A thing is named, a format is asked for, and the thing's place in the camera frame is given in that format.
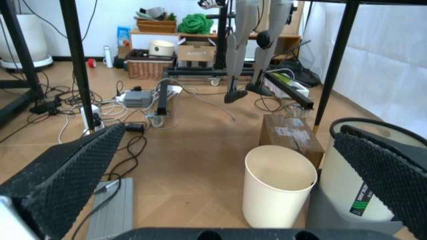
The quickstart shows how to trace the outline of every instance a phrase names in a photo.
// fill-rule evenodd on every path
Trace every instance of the white bucket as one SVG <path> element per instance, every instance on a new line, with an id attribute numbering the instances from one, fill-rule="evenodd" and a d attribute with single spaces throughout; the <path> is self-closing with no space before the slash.
<path id="1" fill-rule="evenodd" d="M 243 215 L 253 228 L 291 228 L 318 175 L 300 153 L 263 145 L 245 159 Z"/>
<path id="2" fill-rule="evenodd" d="M 375 195 L 372 195 L 370 199 L 369 197 L 364 198 L 367 200 L 363 200 L 363 205 L 358 205 L 360 201 L 356 201 L 356 196 L 361 196 L 360 193 L 368 194 L 369 191 L 363 190 L 364 181 L 362 178 L 334 148 L 335 133 L 340 131 L 342 125 L 353 126 L 402 144 L 425 149 L 427 149 L 426 140 L 401 127 L 364 118 L 343 118 L 334 121 L 330 126 L 331 139 L 319 180 L 321 189 L 328 196 L 335 209 L 347 219 L 353 221 L 390 221 L 394 216 L 393 213 Z"/>
<path id="3" fill-rule="evenodd" d="M 172 56 L 174 55 L 175 45 L 169 41 L 150 40 L 148 54 L 155 56 Z"/>

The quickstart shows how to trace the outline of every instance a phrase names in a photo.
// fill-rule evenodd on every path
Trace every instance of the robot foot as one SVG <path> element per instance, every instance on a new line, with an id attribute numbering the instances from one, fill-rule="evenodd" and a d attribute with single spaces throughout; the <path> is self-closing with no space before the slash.
<path id="1" fill-rule="evenodd" d="M 248 95 L 248 92 L 246 90 L 230 90 L 225 94 L 224 103 L 234 103 L 236 100 L 241 99 L 246 95 Z"/>
<path id="2" fill-rule="evenodd" d="M 273 96 L 273 93 L 267 87 L 263 85 L 253 84 L 252 82 L 246 85 L 246 90 L 266 97 Z"/>

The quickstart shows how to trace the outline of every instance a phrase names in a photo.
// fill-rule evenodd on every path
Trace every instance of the white canister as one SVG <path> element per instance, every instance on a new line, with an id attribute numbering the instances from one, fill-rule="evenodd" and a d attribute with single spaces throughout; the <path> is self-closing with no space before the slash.
<path id="1" fill-rule="evenodd" d="M 19 26 L 21 28 L 23 37 L 25 39 L 26 46 L 28 47 L 29 54 L 33 61 L 41 61 L 46 59 L 48 56 L 48 46 L 46 45 L 46 39 L 43 35 L 42 24 L 34 14 L 19 14 L 16 15 L 18 18 Z M 10 51 L 12 52 L 13 59 L 19 63 L 17 51 L 15 50 L 12 38 L 9 34 L 9 30 L 6 27 L 3 15 L 0 15 L 1 22 L 3 24 L 4 33 L 6 34 L 7 43 L 9 43 Z M 11 54 L 9 53 L 6 39 L 0 37 L 0 57 L 6 61 L 12 63 Z"/>
<path id="2" fill-rule="evenodd" d="M 111 69 L 113 67 L 113 58 L 111 56 L 110 46 L 104 46 L 104 55 L 102 62 L 107 65 L 107 68 Z"/>
<path id="3" fill-rule="evenodd" d="M 425 140 L 401 127 L 371 119 L 342 118 L 330 126 L 331 139 L 323 160 L 320 188 L 334 208 L 345 218 L 353 221 L 388 222 L 394 214 L 375 194 L 370 193 L 369 186 L 334 147 L 335 134 L 340 132 L 343 125 L 359 128 L 402 144 L 427 149 Z"/>
<path id="4" fill-rule="evenodd" d="M 263 145 L 245 159 L 243 215 L 253 228 L 291 228 L 318 175 L 302 154 Z"/>
<path id="5" fill-rule="evenodd" d="M 169 41 L 150 40 L 148 54 L 154 56 L 173 56 L 175 45 Z"/>

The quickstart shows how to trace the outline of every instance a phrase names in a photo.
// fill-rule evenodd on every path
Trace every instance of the green label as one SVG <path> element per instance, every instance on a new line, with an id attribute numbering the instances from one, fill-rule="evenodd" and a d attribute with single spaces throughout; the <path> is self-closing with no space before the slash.
<path id="1" fill-rule="evenodd" d="M 350 213 L 362 216 L 373 194 L 374 193 L 369 190 L 368 185 L 363 182 L 350 208 Z"/>

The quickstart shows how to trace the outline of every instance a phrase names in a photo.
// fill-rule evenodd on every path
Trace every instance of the white curtain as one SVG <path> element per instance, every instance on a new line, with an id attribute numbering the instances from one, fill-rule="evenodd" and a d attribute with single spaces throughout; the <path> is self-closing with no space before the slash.
<path id="1" fill-rule="evenodd" d="M 328 70 L 344 4 L 313 4 L 300 60 Z M 333 87 L 377 115 L 427 138 L 427 7 L 361 5 Z"/>

